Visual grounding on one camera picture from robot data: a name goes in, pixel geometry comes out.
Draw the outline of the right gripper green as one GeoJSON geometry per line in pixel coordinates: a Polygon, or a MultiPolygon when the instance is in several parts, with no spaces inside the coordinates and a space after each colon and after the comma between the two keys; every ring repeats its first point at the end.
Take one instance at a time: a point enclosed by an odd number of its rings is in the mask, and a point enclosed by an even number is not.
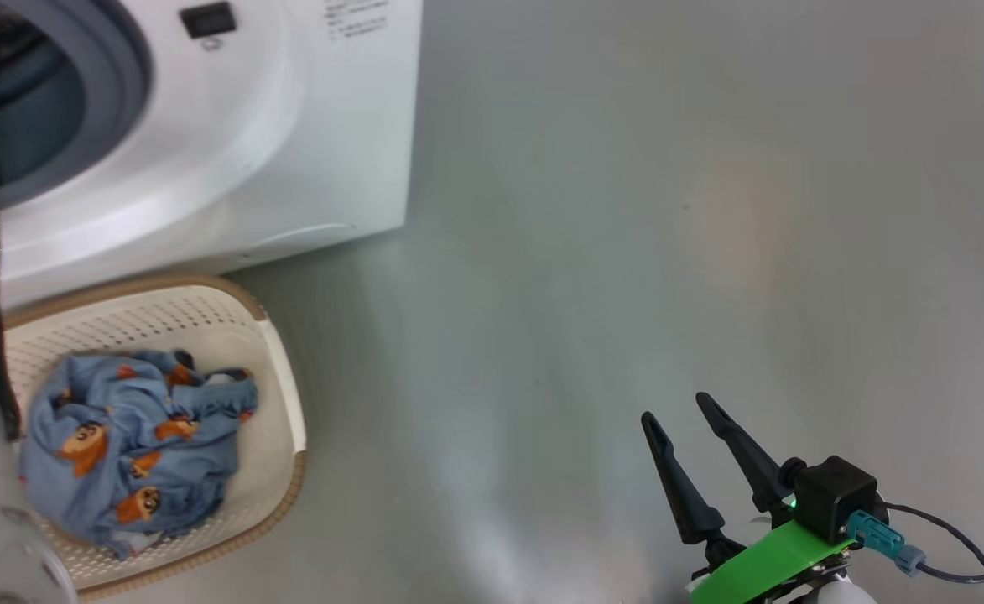
{"type": "MultiPolygon", "coordinates": [[[[728,446],[750,490],[752,503],[760,513],[789,513],[787,498],[792,490],[778,479],[779,465],[708,393],[695,395],[714,435],[728,446]]],[[[686,545],[699,545],[719,539],[725,527],[721,513],[706,503],[686,471],[677,461],[672,440],[657,418],[648,410],[641,416],[642,430],[661,486],[686,545]]],[[[851,547],[851,539],[828,542],[790,521],[775,528],[743,553],[730,558],[696,584],[691,603],[752,603],[799,574],[814,569],[830,557],[851,547]]]]}

